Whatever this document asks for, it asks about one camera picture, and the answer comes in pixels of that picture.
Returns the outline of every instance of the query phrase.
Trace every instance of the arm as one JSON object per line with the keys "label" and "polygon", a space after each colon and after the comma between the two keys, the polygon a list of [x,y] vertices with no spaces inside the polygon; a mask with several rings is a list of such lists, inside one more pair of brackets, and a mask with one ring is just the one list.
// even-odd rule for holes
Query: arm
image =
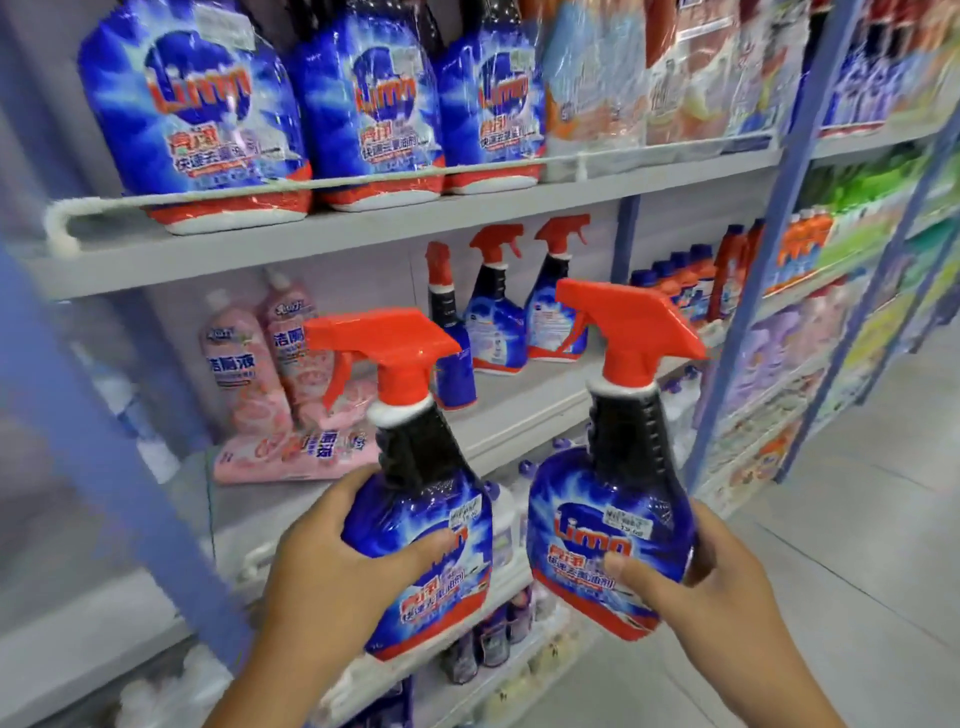
{"label": "arm", "polygon": [[607,573],[660,613],[750,728],[844,728],[794,645],[763,566],[709,508],[691,502],[700,538],[695,586],[615,553],[607,554]]}
{"label": "arm", "polygon": [[387,607],[456,546],[449,530],[380,559],[344,544],[344,519],[375,471],[343,477],[284,534],[264,594],[263,628],[204,728],[301,728],[363,652]]}

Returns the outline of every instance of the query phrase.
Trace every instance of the store aisle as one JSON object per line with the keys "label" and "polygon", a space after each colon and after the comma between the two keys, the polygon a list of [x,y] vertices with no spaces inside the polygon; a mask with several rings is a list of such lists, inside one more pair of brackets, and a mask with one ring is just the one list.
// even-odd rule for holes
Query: store aisle
{"label": "store aisle", "polygon": [[[889,369],[731,520],[853,728],[960,716],[960,327]],[[667,629],[595,647],[522,723],[738,726]]]}

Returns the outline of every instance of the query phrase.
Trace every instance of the person's right hand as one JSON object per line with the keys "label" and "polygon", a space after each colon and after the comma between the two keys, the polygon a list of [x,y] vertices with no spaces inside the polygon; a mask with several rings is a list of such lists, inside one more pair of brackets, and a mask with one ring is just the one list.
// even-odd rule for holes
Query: person's right hand
{"label": "person's right hand", "polygon": [[688,581],[696,583],[678,584],[614,552],[604,560],[607,574],[660,614],[749,726],[843,726],[793,644],[759,560],[709,508],[690,502],[700,543]]}

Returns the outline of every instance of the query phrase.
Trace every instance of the red spray nozzle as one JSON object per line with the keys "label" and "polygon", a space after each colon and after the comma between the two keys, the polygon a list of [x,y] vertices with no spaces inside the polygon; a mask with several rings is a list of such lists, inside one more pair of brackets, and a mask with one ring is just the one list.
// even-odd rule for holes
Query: red spray nozzle
{"label": "red spray nozzle", "polygon": [[470,241],[471,248],[477,248],[483,254],[485,263],[502,263],[503,251],[500,246],[507,243],[516,257],[523,257],[520,248],[516,246],[516,239],[523,235],[523,226],[520,223],[510,225],[487,225]]}
{"label": "red spray nozzle", "polygon": [[611,384],[634,389],[653,383],[664,356],[707,358],[697,332],[660,291],[561,279],[557,301],[577,311],[573,330],[557,351],[576,341],[587,324],[596,324],[607,337],[603,376]]}
{"label": "red spray nozzle", "polygon": [[546,225],[537,231],[535,238],[546,240],[546,247],[551,255],[563,255],[566,253],[566,239],[572,232],[576,232],[580,242],[587,245],[587,239],[584,238],[584,225],[589,224],[589,212],[582,215],[551,217]]}
{"label": "red spray nozzle", "polygon": [[354,361],[376,363],[380,401],[406,406],[430,394],[430,370],[437,359],[461,350],[416,308],[324,316],[303,328],[308,348],[334,352],[333,377],[324,394],[327,409],[343,394]]}
{"label": "red spray nozzle", "polygon": [[445,243],[432,242],[426,246],[426,267],[430,272],[430,285],[453,285],[450,271],[450,249]]}

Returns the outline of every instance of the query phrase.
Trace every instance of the blue spray bottle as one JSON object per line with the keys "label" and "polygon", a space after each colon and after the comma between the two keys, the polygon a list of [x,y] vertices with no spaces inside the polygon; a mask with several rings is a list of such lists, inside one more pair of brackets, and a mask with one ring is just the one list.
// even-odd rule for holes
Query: blue spray bottle
{"label": "blue spray bottle", "polygon": [[449,528],[458,545],[387,608],[367,651],[390,660],[483,606],[490,586],[490,499],[467,464],[428,389],[437,359],[460,345],[415,308],[313,319],[310,349],[334,352],[328,407],[344,391],[356,359],[377,365],[378,399],[367,419],[378,429],[379,473],[360,488],[344,523],[344,542],[365,556],[387,556]]}
{"label": "blue spray bottle", "polygon": [[430,271],[430,320],[460,345],[460,351],[437,361],[433,368],[433,393],[442,409],[461,409],[477,401],[473,380],[473,357],[467,327],[457,316],[450,249],[433,242],[426,247],[426,265]]}
{"label": "blue spray bottle", "polygon": [[603,376],[588,383],[588,446],[557,452],[537,469],[527,556],[547,589],[617,637],[634,641],[660,618],[606,575],[603,557],[617,551],[674,581],[683,578],[695,524],[655,377],[662,356],[703,359],[707,349],[659,291],[564,279],[557,300],[577,310],[564,344],[593,323],[607,337],[607,355]]}
{"label": "blue spray bottle", "polygon": [[515,375],[527,363],[527,325],[523,309],[507,298],[507,264],[500,246],[507,243],[516,257],[516,239],[523,226],[487,225],[470,242],[483,253],[483,265],[464,311],[473,369],[494,375]]}
{"label": "blue spray bottle", "polygon": [[537,282],[527,297],[524,306],[527,321],[527,356],[531,359],[546,361],[576,361],[587,348],[587,332],[569,347],[558,351],[558,347],[573,329],[577,312],[557,301],[557,281],[570,274],[570,259],[566,239],[576,232],[580,242],[587,245],[584,238],[584,225],[590,224],[589,213],[583,215],[565,215],[547,221],[537,232],[538,240],[545,240],[546,258],[540,266]]}

